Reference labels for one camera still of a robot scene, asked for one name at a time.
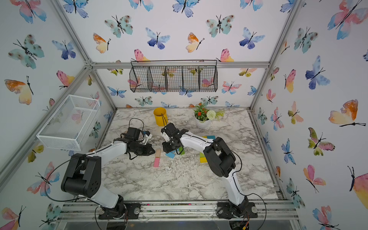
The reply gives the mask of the blue block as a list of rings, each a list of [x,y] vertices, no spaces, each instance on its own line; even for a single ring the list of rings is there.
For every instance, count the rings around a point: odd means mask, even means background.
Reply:
[[[169,157],[169,158],[174,158],[175,157],[175,154],[174,153],[172,153],[172,152],[170,152],[170,153],[166,153],[165,154],[167,157]]]

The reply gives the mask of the natural wood block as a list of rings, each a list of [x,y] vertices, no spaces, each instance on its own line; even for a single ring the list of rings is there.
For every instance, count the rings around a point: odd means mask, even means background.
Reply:
[[[155,152],[155,157],[156,158],[160,158],[161,157],[161,149],[157,149],[156,152]]]

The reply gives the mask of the pink block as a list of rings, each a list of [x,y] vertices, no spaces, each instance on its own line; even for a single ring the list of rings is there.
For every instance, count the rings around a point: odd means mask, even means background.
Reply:
[[[159,165],[160,165],[160,157],[155,157],[155,160],[154,160],[154,165],[153,165],[153,167],[154,168],[158,168],[159,167]]]

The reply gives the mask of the teal block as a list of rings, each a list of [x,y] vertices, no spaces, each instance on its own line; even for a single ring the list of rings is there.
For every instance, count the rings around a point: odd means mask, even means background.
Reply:
[[[214,140],[216,137],[215,137],[215,136],[213,136],[213,135],[211,135],[211,136],[206,136],[206,138],[207,138],[207,139],[212,139],[212,140]]]

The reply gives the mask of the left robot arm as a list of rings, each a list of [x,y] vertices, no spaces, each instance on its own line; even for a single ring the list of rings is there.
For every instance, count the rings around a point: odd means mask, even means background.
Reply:
[[[89,154],[74,155],[68,163],[61,190],[98,204],[103,211],[99,219],[127,219],[128,208],[123,197],[102,185],[102,167],[122,154],[128,154],[130,160],[134,159],[132,153],[136,157],[155,154],[148,143],[151,138],[149,131],[129,127],[127,133],[121,134],[111,144]]]

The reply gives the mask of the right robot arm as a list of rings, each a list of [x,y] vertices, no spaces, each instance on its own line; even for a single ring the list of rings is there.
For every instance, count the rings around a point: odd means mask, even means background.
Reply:
[[[209,168],[221,178],[228,193],[228,201],[217,204],[216,216],[218,218],[238,217],[248,220],[258,217],[255,204],[248,200],[238,186],[236,158],[222,138],[206,139],[187,129],[179,130],[172,123],[161,129],[161,135],[165,139],[163,150],[166,153],[176,151],[180,147],[192,148],[204,153]]]

